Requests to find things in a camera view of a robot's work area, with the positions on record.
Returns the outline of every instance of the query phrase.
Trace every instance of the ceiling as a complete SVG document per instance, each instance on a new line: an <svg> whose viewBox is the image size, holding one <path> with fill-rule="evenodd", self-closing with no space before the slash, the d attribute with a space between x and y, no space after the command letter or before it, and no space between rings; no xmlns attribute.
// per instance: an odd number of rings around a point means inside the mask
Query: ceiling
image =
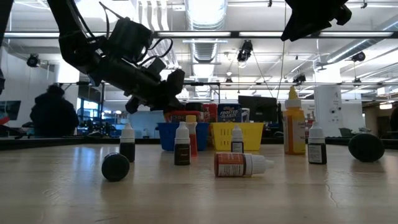
<svg viewBox="0 0 398 224"><path fill-rule="evenodd" d="M7 31L58 31L52 13L45 8L43 3L36 0L15 0L15 2ZM275 0L273 2L272 7L267 7L267 2L264 1L228 1L225 30L283 30L286 22L285 19L289 20L291 10L289 7L285 9L285 3L283 1ZM148 1L148 4L148 20L151 21L150 1ZM362 4L362 1L349 1L347 6L353 13L351 20L345 26L338 26L335 24L335 21L332 21L333 26L328 30L375 30L378 25L398 15L398 0L368 1L368 7L365 9L360 8ZM169 0L167 1L167 5L167 19L170 30L187 30L184 2L182 0ZM115 5L113 9L117 12L119 8ZM92 8L89 10L80 8L83 16L93 10ZM142 8L140 7L139 17L141 16ZM85 17L88 26L93 32L103 32L106 29L106 24L101 18L93 18L92 16ZM261 82L263 80L261 75L263 75L268 82L279 82L281 77L283 82L285 78L291 82L292 78L297 74L297 72L291 73L291 71L299 65L302 65L306 60L314 60L318 55L333 53L354 40L301 39L295 42L286 41L283 43L279 39L252 39L254 54L249 58L246 67L240 69L238 69L238 63L236 61L236 52L241 47L243 39L228 39L227 41L227 43L220 44L218 48L216 62L220 64L215 66L211 81L215 82L219 80L220 82L224 82L227 77L226 73L232 72L231 77L235 84L237 84L238 81ZM49 63L57 63L57 61L62 59L57 40L12 39L7 47L9 47L9 52L18 54L20 57L27 57L29 54L36 53L40 55L42 60L48 61ZM378 71L396 63L395 60L398 56L396 48L398 48L398 39L383 40L363 51L366 54L366 60L357 63L355 69L353 68L353 62L342 61L338 63L342 81L350 82L354 79L355 75L360 76L369 72ZM186 72L186 78L194 76L192 73L190 46L184 44L181 39L175 39L174 52L177 56L179 65ZM312 61L307 61L306 64L302 65L302 69L300 70L306 74L308 82L313 79L312 76L314 71L312 63ZM374 75L366 79L366 82L381 82L387 78L393 80L392 78L395 76L398 78L398 67L396 69L392 68L388 72ZM242 91L241 94L246 95L253 92L252 90L248 90L251 87L250 85L231 85L224 86L224 89L230 88L233 90L223 91L223 94L234 95L235 97L235 89L238 87L247 90ZM255 86L254 88L266 89L266 87L259 86ZM376 88L376 86L369 86L361 89L361 91L358 90L358 92L366 93L374 91ZM107 86L106 89L109 92L119 91L112 86ZM261 95L266 94L266 92L268 92L268 90L263 90L263 92L258 91L256 94ZM311 93L312 88L308 88L302 92Z"/></svg>

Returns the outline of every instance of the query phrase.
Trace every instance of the table surface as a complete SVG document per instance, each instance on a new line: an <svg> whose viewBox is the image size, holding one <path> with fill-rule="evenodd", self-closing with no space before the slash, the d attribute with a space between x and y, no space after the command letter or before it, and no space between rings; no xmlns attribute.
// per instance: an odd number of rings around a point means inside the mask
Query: table surface
<svg viewBox="0 0 398 224"><path fill-rule="evenodd" d="M361 163L328 146L328 164L263 145L275 167L215 178L213 152L174 166L160 146L137 145L121 182L101 174L115 145L0 152L0 223L397 223L398 151Z"/></svg>

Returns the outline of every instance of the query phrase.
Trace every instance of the black ball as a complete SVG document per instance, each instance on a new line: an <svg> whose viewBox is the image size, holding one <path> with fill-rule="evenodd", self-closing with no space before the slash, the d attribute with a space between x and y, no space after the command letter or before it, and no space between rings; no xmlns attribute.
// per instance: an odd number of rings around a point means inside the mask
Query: black ball
<svg viewBox="0 0 398 224"><path fill-rule="evenodd" d="M129 170L129 160L124 155L117 152L105 156L101 169L102 175L110 182L120 181L127 176Z"/></svg>
<svg viewBox="0 0 398 224"><path fill-rule="evenodd" d="M374 162L384 155L383 142L372 134L357 134L348 143L348 149L361 162Z"/></svg>

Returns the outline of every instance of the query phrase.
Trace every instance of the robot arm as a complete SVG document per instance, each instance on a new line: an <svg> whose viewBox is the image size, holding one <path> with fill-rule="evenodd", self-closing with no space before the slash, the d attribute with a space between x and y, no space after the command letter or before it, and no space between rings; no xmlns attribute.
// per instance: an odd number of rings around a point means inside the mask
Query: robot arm
<svg viewBox="0 0 398 224"><path fill-rule="evenodd" d="M2 2L7 2L11 11L13 1ZM128 112L136 112L140 104L151 108L180 107L175 95L182 90L185 73L176 70L169 75L167 81L161 81L159 73L165 65L159 58L155 58L148 68L137 64L143 58L144 48L150 48L151 30L129 18L121 18L109 38L93 35L87 37L81 23L88 28L81 19L74 0L47 2L59 28L63 59L81 73L87 74L94 85L98 86L102 81L108 82L123 90L124 95L132 96L126 105ZM8 16L9 14L0 21L0 29L6 29Z"/></svg>

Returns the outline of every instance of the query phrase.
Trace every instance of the yellow squeeze bottle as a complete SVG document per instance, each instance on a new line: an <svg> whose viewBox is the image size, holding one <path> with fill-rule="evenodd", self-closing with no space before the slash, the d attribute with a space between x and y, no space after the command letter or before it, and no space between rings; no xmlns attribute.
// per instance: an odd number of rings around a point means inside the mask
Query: yellow squeeze bottle
<svg viewBox="0 0 398 224"><path fill-rule="evenodd" d="M289 99L285 101L284 147L287 155L305 155L305 117L301 100L294 86L290 87Z"/></svg>

